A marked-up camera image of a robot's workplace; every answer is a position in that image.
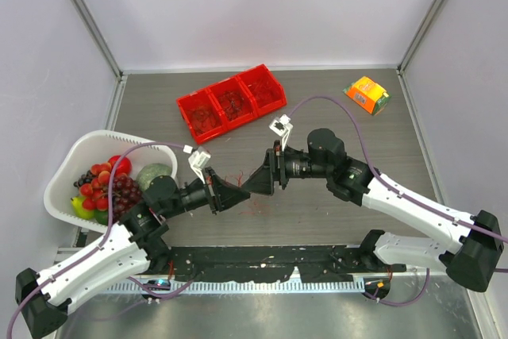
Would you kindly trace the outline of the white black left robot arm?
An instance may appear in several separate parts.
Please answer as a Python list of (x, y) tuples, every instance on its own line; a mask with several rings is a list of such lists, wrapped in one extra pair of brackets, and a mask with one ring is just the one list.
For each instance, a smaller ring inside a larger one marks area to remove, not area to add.
[(249, 199), (245, 189), (206, 168), (204, 179), (180, 188), (170, 176), (154, 178), (143, 198), (106, 233), (66, 260), (16, 277), (15, 300), (31, 337), (59, 329), (80, 303), (132, 275), (163, 273), (170, 249), (162, 236), (167, 220), (208, 206), (216, 214)]

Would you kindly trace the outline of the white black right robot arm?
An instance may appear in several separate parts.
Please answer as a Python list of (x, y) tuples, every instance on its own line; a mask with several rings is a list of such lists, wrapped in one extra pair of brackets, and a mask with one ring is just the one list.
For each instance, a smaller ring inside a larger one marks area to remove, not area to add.
[(445, 272), (469, 290), (487, 290), (504, 249), (493, 214), (454, 210), (403, 187), (348, 156), (344, 142), (330, 129), (311, 131), (307, 145), (303, 151), (275, 141), (244, 189), (273, 195), (276, 185), (286, 188), (290, 179), (325, 179), (336, 198), (385, 213), (422, 234), (399, 237), (382, 230), (370, 232), (358, 252), (362, 268), (374, 272), (384, 264), (411, 264)]

